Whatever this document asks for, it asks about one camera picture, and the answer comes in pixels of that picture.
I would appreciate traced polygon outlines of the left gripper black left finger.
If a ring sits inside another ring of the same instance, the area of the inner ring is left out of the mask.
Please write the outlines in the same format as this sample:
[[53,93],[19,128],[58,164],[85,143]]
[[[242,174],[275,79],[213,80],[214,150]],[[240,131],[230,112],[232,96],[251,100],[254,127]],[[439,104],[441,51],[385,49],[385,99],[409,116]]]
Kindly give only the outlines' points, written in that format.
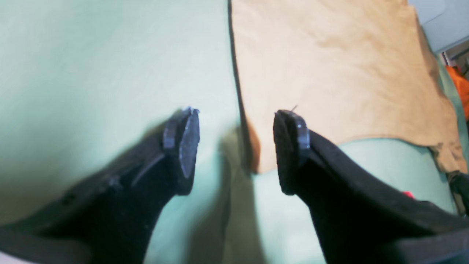
[[199,110],[154,134],[34,214],[1,227],[2,264],[142,264],[165,205],[191,193]]

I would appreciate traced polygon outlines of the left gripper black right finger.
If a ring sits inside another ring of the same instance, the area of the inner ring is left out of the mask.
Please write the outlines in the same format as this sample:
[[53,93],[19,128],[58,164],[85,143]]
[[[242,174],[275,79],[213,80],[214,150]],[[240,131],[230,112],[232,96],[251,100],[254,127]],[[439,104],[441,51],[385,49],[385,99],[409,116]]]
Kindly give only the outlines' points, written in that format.
[[308,206],[328,264],[468,263],[468,217],[385,184],[292,111],[273,135],[281,190]]

